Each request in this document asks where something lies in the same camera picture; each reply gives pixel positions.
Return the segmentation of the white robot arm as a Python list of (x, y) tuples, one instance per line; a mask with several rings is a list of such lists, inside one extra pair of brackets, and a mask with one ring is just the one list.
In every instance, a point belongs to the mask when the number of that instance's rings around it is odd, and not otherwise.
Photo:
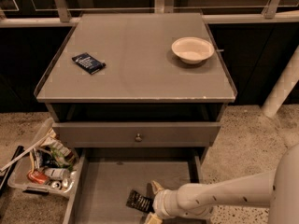
[(153, 186), (154, 211), (144, 224), (175, 217), (208, 219), (217, 205), (266, 207), (268, 224), (299, 224), (299, 145), (286, 151), (274, 171), (209, 185), (185, 184), (176, 190)]

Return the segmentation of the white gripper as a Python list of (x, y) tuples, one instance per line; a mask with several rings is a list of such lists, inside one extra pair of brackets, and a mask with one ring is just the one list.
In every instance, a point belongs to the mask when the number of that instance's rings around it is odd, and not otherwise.
[(177, 202), (177, 192), (175, 190), (164, 189), (155, 180), (151, 181), (152, 192), (155, 195), (153, 202), (154, 213), (148, 213), (144, 224), (163, 224), (163, 219), (178, 217), (181, 208)]

